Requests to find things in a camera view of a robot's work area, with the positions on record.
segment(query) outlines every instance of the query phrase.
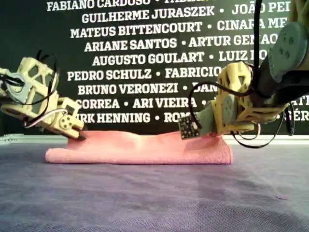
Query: white wire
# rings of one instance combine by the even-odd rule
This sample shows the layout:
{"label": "white wire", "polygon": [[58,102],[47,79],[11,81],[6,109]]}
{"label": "white wire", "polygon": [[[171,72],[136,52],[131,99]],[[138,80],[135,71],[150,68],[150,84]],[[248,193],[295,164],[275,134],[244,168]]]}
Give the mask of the white wire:
{"label": "white wire", "polygon": [[37,120],[35,120],[34,122],[32,122],[29,125],[27,125],[27,122],[25,122],[24,126],[25,126],[25,128],[34,127],[36,124],[38,124],[39,122],[43,121],[45,118],[49,117],[50,115],[59,113],[59,112],[63,112],[63,115],[68,114],[68,111],[66,109],[55,109],[55,110],[52,110],[52,111],[46,113],[45,115],[43,115],[42,117],[38,118]]}

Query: pink towel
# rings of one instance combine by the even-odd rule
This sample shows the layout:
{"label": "pink towel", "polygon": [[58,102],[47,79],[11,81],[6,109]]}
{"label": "pink towel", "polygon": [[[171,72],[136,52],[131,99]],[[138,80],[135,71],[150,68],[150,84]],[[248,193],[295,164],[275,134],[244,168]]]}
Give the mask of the pink towel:
{"label": "pink towel", "polygon": [[138,135],[123,131],[84,131],[87,139],[46,152],[50,163],[231,164],[222,136],[181,140],[180,133]]}

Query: fabric surface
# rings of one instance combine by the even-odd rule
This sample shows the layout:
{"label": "fabric surface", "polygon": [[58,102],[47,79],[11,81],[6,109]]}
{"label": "fabric surface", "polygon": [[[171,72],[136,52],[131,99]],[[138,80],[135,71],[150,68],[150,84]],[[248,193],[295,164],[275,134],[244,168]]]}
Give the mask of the fabric surface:
{"label": "fabric surface", "polygon": [[124,131],[85,131],[66,149],[49,149],[51,163],[231,164],[233,154],[221,136],[181,140],[180,132],[138,135]]}
{"label": "fabric surface", "polygon": [[232,165],[45,163],[59,146],[0,146],[0,232],[309,231],[309,146],[232,146]]}

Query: black cable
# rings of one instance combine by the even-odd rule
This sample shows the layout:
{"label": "black cable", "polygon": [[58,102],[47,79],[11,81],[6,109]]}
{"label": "black cable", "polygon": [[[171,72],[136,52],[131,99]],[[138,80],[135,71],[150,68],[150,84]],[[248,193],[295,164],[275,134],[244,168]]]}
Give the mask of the black cable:
{"label": "black cable", "polygon": [[294,107],[293,104],[290,102],[290,108],[291,108],[291,119],[288,108],[284,109],[285,117],[286,117],[286,130],[288,132],[289,136],[294,135],[295,130],[295,119],[294,119]]}
{"label": "black cable", "polygon": [[256,134],[255,134],[254,137],[252,137],[252,138],[246,138],[246,137],[243,136],[240,132],[238,132],[238,135],[239,135],[243,140],[254,140],[254,139],[256,139],[256,138],[259,136],[259,134],[260,134],[261,125],[259,125],[259,124],[255,124],[255,125],[257,126],[257,131],[256,131]]}
{"label": "black cable", "polygon": [[43,99],[39,100],[39,101],[33,102],[32,104],[42,102],[42,101],[44,101],[44,100],[46,100],[46,99],[47,99],[47,103],[46,103],[45,109],[42,111],[42,113],[40,113],[40,115],[36,116],[36,117],[33,118],[32,120],[29,120],[28,117],[25,117],[25,118],[24,118],[24,125],[25,125],[25,126],[27,126],[27,125],[33,123],[34,121],[38,120],[40,117],[42,117],[42,116],[46,113],[46,111],[47,111],[47,109],[48,109],[48,105],[49,105],[50,96],[52,96],[53,93],[57,90],[57,85],[58,85],[58,83],[59,83],[59,82],[58,82],[58,81],[59,81],[59,75],[58,75],[58,79],[56,80],[56,84],[55,84],[54,90],[52,90],[52,88],[53,88],[53,83],[54,83],[54,79],[55,79],[55,75],[56,75],[56,73],[57,73],[57,58],[56,58],[56,56],[55,56],[54,54],[52,54],[51,56],[50,56],[50,55],[45,55],[45,56],[43,56],[43,57],[41,58],[41,57],[40,57],[40,56],[41,56],[41,53],[42,53],[42,51],[40,50],[40,51],[38,52],[38,54],[37,54],[37,60],[38,60],[39,62],[43,63],[47,58],[49,58],[49,57],[54,57],[54,58],[55,58],[55,61],[54,61],[54,68],[53,68],[52,78],[51,78],[51,80],[50,80],[50,82],[49,82],[49,84],[48,84],[47,96],[44,97]]}
{"label": "black cable", "polygon": [[282,123],[283,123],[283,120],[284,120],[284,115],[285,115],[285,112],[283,111],[281,113],[281,122],[279,123],[279,126],[277,128],[277,131],[276,133],[274,134],[274,136],[271,138],[271,140],[269,142],[267,142],[266,144],[263,144],[263,145],[258,145],[258,146],[253,146],[253,145],[248,145],[248,144],[243,144],[241,141],[239,141],[237,138],[236,138],[236,135],[234,132],[231,132],[232,136],[234,137],[234,139],[242,146],[246,147],[246,148],[253,148],[253,149],[259,149],[259,148],[262,148],[262,147],[265,147],[267,145],[269,145],[275,138],[276,136],[278,135],[279,131],[280,131],[280,128],[282,126]]}

